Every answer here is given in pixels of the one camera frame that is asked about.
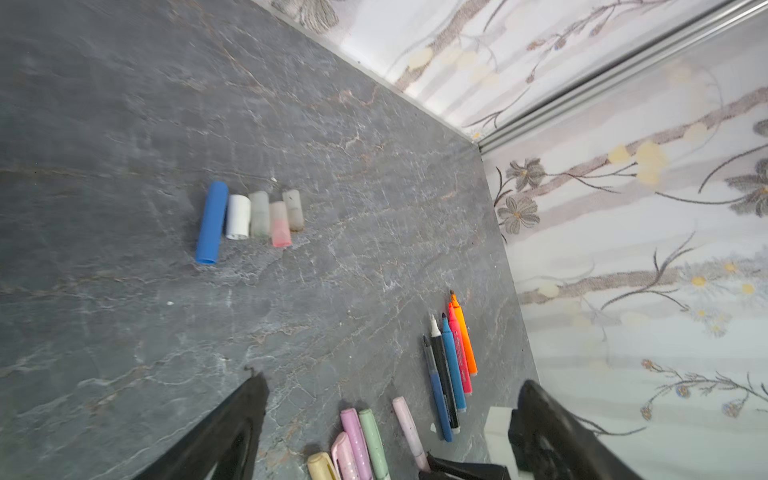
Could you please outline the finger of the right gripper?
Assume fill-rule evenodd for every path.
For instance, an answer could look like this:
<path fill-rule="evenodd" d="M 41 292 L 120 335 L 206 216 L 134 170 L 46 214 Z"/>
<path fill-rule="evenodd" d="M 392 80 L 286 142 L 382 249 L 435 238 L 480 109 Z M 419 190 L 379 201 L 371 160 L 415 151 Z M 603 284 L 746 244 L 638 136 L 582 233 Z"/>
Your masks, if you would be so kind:
<path fill-rule="evenodd" d="M 419 480 L 510 480 L 508 469 L 503 465 L 487 463 L 463 463 L 427 455 L 429 470 L 418 473 Z"/>

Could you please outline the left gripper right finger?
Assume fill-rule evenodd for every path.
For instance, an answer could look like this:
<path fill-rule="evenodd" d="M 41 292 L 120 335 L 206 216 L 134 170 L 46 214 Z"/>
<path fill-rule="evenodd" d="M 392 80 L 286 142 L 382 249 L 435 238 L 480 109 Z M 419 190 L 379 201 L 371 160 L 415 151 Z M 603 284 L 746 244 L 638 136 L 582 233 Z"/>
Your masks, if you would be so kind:
<path fill-rule="evenodd" d="M 637 479 L 639 475 L 534 380 L 520 388 L 508 440 L 519 471 L 535 479 Z"/>

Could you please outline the black marker white cap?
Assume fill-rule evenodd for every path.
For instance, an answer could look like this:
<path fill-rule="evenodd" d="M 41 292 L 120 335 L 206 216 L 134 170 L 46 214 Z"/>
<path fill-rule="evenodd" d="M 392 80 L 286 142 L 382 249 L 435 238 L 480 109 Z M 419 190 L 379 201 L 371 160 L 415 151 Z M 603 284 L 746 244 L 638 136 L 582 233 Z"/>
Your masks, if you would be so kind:
<path fill-rule="evenodd" d="M 435 316 L 430 318 L 430 344 L 432 347 L 438 375 L 441 381 L 450 430 L 453 434 L 457 434 L 460 432 L 460 425 L 456 411 L 455 399 L 453 396 L 451 376 L 447 365 L 442 332 L 438 326 Z"/>

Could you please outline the translucent orange pen cap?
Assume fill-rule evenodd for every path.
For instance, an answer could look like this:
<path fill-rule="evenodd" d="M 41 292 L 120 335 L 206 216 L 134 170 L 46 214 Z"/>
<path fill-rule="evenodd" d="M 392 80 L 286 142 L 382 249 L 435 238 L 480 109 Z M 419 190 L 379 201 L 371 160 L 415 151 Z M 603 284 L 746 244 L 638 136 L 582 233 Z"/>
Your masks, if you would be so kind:
<path fill-rule="evenodd" d="M 292 232 L 303 231 L 305 228 L 305 219 L 303 215 L 300 192 L 297 189 L 291 189 L 284 191 L 282 196 L 287 209 L 289 229 Z"/>

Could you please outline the orange highlighter pen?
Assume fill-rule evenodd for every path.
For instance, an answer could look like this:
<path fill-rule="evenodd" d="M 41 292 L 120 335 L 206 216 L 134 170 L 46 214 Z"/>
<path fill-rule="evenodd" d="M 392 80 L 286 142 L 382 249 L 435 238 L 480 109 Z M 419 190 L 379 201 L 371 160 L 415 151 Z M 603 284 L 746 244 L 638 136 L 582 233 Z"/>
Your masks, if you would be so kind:
<path fill-rule="evenodd" d="M 478 368 L 477 368 L 466 320 L 464 317 L 463 309 L 458 301 L 457 295 L 453 290 L 450 291 L 450 297 L 451 297 L 451 304 L 457 316 L 460 332 L 462 335 L 462 342 L 464 347 L 465 358 L 467 361 L 468 372 L 471 376 L 476 376 L 478 373 Z"/>

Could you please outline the green capped pastel pen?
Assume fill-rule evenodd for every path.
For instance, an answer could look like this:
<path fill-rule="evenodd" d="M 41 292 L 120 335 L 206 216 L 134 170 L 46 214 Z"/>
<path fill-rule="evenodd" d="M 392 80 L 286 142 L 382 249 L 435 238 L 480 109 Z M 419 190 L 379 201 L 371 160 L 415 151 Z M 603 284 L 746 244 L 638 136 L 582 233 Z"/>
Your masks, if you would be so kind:
<path fill-rule="evenodd" d="M 368 448 L 374 478 L 376 480 L 390 480 L 389 467 L 373 411 L 371 409 L 360 410 L 359 421 Z"/>

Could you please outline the pink highlighter pen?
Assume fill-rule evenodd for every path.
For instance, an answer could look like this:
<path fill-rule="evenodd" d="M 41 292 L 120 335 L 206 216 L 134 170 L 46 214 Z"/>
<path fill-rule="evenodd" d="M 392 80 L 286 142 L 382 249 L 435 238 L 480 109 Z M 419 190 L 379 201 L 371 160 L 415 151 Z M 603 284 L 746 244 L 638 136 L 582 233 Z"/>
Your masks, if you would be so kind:
<path fill-rule="evenodd" d="M 448 304 L 448 320 L 451 332 L 454 337 L 457 361 L 459 366 L 459 373 L 462 382 L 462 388 L 465 395 L 472 394 L 472 384 L 470 380 L 470 373 L 468 370 L 468 364 L 465 358 L 465 351 L 462 342 L 462 335 L 455 308 L 452 303 Z"/>

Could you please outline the translucent pink pen cap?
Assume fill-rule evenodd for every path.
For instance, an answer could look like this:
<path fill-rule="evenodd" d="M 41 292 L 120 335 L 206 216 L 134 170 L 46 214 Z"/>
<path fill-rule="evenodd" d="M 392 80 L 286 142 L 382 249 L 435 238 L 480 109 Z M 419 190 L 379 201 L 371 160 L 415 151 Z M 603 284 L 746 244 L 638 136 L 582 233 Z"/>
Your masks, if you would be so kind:
<path fill-rule="evenodd" d="M 272 245 L 276 248 L 286 248 L 292 245 L 287 206 L 284 201 L 269 205 Z"/>

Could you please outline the pale pink pen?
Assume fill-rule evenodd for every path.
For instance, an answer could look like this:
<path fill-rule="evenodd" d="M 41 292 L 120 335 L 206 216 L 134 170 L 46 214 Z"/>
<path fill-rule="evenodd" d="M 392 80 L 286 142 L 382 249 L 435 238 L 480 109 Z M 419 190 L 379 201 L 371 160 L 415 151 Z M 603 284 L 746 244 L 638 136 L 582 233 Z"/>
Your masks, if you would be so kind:
<path fill-rule="evenodd" d="M 430 472 L 431 468 L 427 460 L 417 427 L 404 397 L 399 396 L 392 400 L 395 415 L 404 434 L 406 444 L 413 456 L 418 469 L 422 472 Z"/>

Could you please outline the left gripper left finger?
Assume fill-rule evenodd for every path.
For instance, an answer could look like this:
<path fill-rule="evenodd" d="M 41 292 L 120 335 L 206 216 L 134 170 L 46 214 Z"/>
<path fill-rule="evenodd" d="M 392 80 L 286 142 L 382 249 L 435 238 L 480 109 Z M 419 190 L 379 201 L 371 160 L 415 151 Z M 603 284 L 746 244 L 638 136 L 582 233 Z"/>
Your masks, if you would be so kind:
<path fill-rule="evenodd" d="M 253 372 L 138 479 L 251 479 L 269 397 L 267 379 Z"/>

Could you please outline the light blue highlighter pen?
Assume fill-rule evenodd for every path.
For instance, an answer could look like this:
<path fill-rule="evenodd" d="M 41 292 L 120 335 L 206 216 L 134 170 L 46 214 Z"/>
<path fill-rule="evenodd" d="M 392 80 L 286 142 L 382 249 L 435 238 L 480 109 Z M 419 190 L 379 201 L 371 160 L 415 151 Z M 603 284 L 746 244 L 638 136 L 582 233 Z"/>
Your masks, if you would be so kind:
<path fill-rule="evenodd" d="M 455 338 L 450 328 L 447 315 L 445 313 L 442 314 L 441 322 L 442 322 L 441 333 L 442 333 L 443 344 L 444 344 L 444 349 L 446 353 L 446 362 L 448 365 L 448 371 L 451 378 L 455 409 L 457 412 L 465 412 L 467 405 L 466 405 L 466 399 L 465 399 L 465 394 L 463 390 L 461 373 L 459 369 Z"/>

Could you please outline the light pink pastel pen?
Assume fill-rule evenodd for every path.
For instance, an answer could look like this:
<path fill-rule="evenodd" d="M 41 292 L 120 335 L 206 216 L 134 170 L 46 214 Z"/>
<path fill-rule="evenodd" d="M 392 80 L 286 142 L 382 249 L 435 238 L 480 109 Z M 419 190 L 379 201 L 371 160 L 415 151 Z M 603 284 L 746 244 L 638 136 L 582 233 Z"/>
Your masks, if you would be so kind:
<path fill-rule="evenodd" d="M 341 480 L 360 480 L 351 441 L 346 432 L 338 434 L 331 446 L 331 459 Z"/>

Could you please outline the purple capped pastel pen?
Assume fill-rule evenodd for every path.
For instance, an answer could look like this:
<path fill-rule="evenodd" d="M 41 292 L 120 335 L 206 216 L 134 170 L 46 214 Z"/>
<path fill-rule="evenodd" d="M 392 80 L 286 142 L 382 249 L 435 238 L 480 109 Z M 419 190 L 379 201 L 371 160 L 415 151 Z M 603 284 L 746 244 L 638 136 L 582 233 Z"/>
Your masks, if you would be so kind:
<path fill-rule="evenodd" d="M 360 478 L 371 480 L 373 471 L 358 412 L 355 408 L 347 408 L 340 412 L 340 418 L 343 429 L 350 440 Z"/>

